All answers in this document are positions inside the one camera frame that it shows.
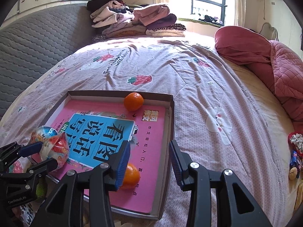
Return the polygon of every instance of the cardboard tray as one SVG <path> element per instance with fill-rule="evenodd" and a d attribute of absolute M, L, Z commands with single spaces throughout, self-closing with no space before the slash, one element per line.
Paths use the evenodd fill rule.
<path fill-rule="evenodd" d="M 49 111 L 41 122 L 42 125 L 50 126 L 58 116 L 63 107 L 70 100 L 86 100 L 95 102 L 123 103 L 124 98 L 130 94 L 130 91 L 109 91 L 109 90 L 80 90 L 67 92 Z M 162 150 L 158 169 L 158 178 L 152 209 L 149 214 L 142 212 L 130 211 L 119 207 L 112 206 L 112 211 L 127 215 L 130 217 L 145 218 L 150 220 L 160 220 L 162 218 L 165 202 L 167 198 L 168 186 L 171 174 L 171 164 L 169 160 L 168 144 L 174 139 L 175 134 L 175 103 L 172 95 L 139 92 L 144 98 L 144 105 L 165 107 L 166 113 L 164 118 L 164 131 L 162 138 Z M 48 177 L 58 183 L 59 180 L 52 175 Z"/>

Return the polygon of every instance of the quilted headboard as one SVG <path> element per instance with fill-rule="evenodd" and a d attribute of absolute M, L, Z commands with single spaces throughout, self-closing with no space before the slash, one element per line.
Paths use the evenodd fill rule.
<path fill-rule="evenodd" d="M 28 86 L 94 35 L 86 4 L 55 6 L 0 30 L 0 119 Z"/>

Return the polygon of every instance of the bedsheet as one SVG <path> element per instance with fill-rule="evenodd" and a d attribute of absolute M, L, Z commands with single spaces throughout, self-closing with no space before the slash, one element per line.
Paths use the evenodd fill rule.
<path fill-rule="evenodd" d="M 152 81 L 134 85 L 137 75 Z M 232 169 L 273 226 L 283 226 L 287 182 L 262 111 L 245 85 L 203 38 L 132 38 L 86 46 L 59 62 L 20 96 L 0 123 L 0 144 L 27 143 L 51 104 L 68 90 L 130 90 L 172 94 L 175 139 L 208 169 Z M 160 221 L 140 226 L 185 226 L 189 192 L 172 175 Z M 212 225 L 216 207 L 212 204 Z"/>
<path fill-rule="evenodd" d="M 282 221 L 282 226 L 285 226 L 292 217 L 298 185 L 302 182 L 301 180 L 291 181 L 288 179 L 291 149 L 288 146 L 287 137 L 289 133 L 294 132 L 292 121 L 279 100 L 253 72 L 245 66 L 239 66 L 225 58 L 223 60 L 234 70 L 258 103 L 277 152 L 281 157 L 283 164 L 282 174 L 288 188 L 285 193 L 286 205 Z"/>

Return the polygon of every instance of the orange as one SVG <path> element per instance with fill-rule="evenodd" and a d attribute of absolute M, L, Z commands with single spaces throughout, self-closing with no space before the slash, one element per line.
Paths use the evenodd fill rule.
<path fill-rule="evenodd" d="M 120 189 L 133 189 L 138 184 L 139 181 L 140 181 L 140 172 L 133 164 L 128 163 L 123 179 L 123 184 L 120 187 Z"/>
<path fill-rule="evenodd" d="M 137 92 L 130 93 L 124 98 L 124 106 L 130 112 L 134 112 L 142 107 L 143 102 L 143 97 Z"/>

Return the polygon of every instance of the snack package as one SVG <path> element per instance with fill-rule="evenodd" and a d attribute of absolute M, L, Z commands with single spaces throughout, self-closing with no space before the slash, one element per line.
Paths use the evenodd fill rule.
<path fill-rule="evenodd" d="M 54 128 L 48 126 L 40 126 L 33 131 L 31 134 L 31 140 L 28 144 L 35 142 L 44 142 L 45 139 L 50 138 L 54 135 L 57 135 L 57 131 Z"/>
<path fill-rule="evenodd" d="M 297 152 L 295 150 L 292 151 L 291 154 L 291 159 L 290 159 L 290 163 L 289 163 L 289 179 L 293 180 L 295 178 L 299 178 L 300 176 L 300 170 L 301 170 L 301 159 L 298 156 Z"/>
<path fill-rule="evenodd" d="M 303 135 L 299 132 L 292 132 L 288 135 L 288 144 L 303 158 Z"/>
<path fill-rule="evenodd" d="M 42 161 L 55 158 L 58 162 L 57 169 L 62 168 L 69 157 L 69 143 L 66 133 L 63 132 L 45 139 L 40 150 L 40 156 Z"/>

